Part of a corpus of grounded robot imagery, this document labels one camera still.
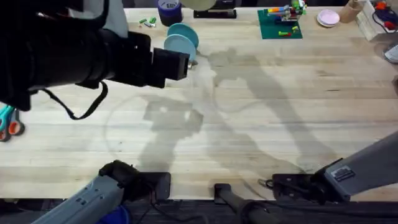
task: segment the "green block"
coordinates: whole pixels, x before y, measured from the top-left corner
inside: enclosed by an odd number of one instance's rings
[[[268,16],[267,10],[258,10],[259,22],[261,28],[261,36],[263,39],[302,39],[301,28],[299,22],[293,25],[275,24],[276,16]],[[293,33],[293,27],[297,26],[298,31]],[[291,37],[280,37],[279,31],[292,33]]]

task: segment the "wooden table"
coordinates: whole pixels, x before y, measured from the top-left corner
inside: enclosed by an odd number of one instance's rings
[[[109,96],[83,121],[33,96],[22,114],[27,132],[0,146],[0,197],[69,197],[120,159],[170,171],[172,198],[212,198],[218,182],[246,198],[272,198],[258,178],[314,172],[396,131],[397,68],[380,56],[383,45],[367,42],[355,23],[320,27],[321,9],[300,20],[302,40],[262,40],[255,8],[238,9],[236,20],[193,19],[184,9],[200,37],[186,80],[164,90],[108,82]],[[162,47],[166,27],[137,23],[156,9],[126,12],[131,30]],[[99,94],[73,85],[53,91],[76,113]],[[397,192],[392,185],[354,199],[398,200]]]

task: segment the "orange scissors handle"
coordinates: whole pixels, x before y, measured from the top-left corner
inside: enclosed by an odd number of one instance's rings
[[[20,136],[25,131],[25,125],[19,120],[19,110],[15,109],[11,116],[8,132],[13,136]]]

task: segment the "black mount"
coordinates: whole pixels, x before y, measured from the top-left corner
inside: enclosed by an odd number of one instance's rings
[[[194,11],[193,17],[196,19],[236,19],[238,14],[235,9],[228,10],[207,10],[207,11]]]
[[[114,161],[100,169],[99,175],[119,182],[118,187],[125,189],[123,201],[152,197],[152,194],[155,194],[153,202],[170,197],[171,175],[168,172],[139,172],[124,162]]]
[[[277,201],[304,199],[320,205],[326,202],[349,202],[350,198],[342,197],[325,178],[326,169],[336,162],[315,174],[274,174],[272,180],[259,180],[259,184],[272,190]]]
[[[228,204],[236,213],[236,223],[252,224],[283,224],[284,222],[272,216],[260,202],[245,200],[232,192],[229,184],[214,185],[214,203]]]
[[[216,4],[207,11],[195,10],[193,17],[196,19],[236,19],[235,6],[235,0],[217,0]]]

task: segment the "pink bowl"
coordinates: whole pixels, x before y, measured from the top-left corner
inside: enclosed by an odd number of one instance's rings
[[[327,26],[334,26],[340,21],[340,16],[335,11],[325,9],[319,13],[318,19]]]

